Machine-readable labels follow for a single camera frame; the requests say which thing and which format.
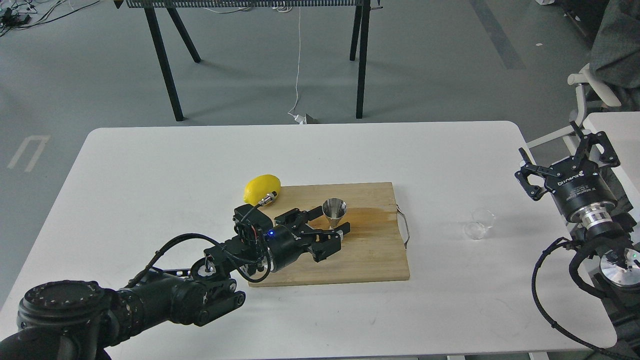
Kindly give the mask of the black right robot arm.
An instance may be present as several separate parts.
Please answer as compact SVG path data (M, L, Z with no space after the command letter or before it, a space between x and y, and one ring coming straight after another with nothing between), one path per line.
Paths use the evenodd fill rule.
M551 194L568 224L576 226L572 237L560 237L542 251L534 265L531 292L535 306L551 328L581 346L615 360L639 358L639 249L632 240L637 226L628 213L614 214L618 200L603 177L606 168L620 160L605 132L585 133L570 122L579 144L573 155L551 166L532 163L527 151L514 174L534 201ZM614 308L612 325L621 331L633 355L625 355L587 342L561 326L544 309L537 292L538 271L557 249L574 251L567 272L579 289Z

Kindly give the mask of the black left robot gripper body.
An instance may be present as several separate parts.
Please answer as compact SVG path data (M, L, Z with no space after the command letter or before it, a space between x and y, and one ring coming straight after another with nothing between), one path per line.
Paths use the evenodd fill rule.
M288 228L285 225L275 225L274 228L263 233L270 257L270 271L279 272L293 264L304 253L310 252L313 241L314 228L300 225L298 228Z

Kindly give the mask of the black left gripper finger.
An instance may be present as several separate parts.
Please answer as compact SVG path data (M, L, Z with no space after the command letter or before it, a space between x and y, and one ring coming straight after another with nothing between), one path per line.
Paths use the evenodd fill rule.
M329 230L306 226L302 230L302 250L311 254L314 262L324 261L341 250L342 241L350 230L350 222L345 222L337 228Z
M314 207L311 210L300 210L299 208L293 208L281 215L275 216L274 221L276 225L283 226L292 231L299 231L302 225L313 221L323 215L322 206Z

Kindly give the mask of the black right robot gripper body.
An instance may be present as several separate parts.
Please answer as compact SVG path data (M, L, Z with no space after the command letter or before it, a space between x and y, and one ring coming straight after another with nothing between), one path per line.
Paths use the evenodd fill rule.
M560 176L548 177L547 189L560 214L569 223L579 223L576 212L592 204L603 203L608 212L617 207L618 200L601 177L596 162L586 159L576 165L571 158L566 157L551 164L550 168L553 173L560 173Z

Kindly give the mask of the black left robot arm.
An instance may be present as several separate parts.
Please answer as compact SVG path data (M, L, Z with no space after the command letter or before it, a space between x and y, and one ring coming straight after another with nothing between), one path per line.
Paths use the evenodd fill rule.
M163 322L202 327L242 307L246 293L233 271L260 283L304 253L320 262L341 250L349 222L313 228L324 205L270 219L260 209L274 200L271 192L256 205L235 208L235 235L223 243L195 233L170 239L121 289L82 280L32 287L18 306L18 331L1 342L1 358L108 360L107 347Z

